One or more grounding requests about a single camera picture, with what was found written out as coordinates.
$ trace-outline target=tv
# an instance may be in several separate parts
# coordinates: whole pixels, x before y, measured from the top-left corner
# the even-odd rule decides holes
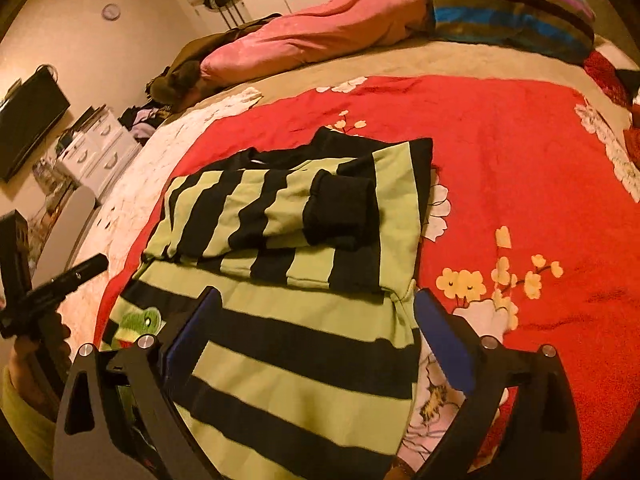
[[[69,108],[46,66],[0,104],[0,179],[8,182]]]

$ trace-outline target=pink pillow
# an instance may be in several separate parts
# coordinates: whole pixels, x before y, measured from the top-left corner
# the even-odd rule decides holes
[[[393,45],[426,30],[428,0],[330,0],[276,18],[207,56],[200,69],[226,87],[351,54]]]

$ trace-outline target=yellow sleeve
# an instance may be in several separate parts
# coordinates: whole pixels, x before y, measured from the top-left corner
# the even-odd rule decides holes
[[[20,398],[11,383],[7,367],[2,372],[0,409],[24,449],[46,475],[53,478],[56,425]]]

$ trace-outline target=white dresser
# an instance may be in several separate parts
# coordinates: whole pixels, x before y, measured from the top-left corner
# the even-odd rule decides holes
[[[100,196],[137,155],[140,145],[108,108],[98,110],[60,154],[56,166]]]

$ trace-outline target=striped shirt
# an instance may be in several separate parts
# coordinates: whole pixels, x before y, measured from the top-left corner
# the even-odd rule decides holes
[[[321,128],[309,145],[171,183],[104,339],[157,331],[211,287],[165,387],[225,476],[389,469],[417,380],[412,277],[430,165],[430,139]]]

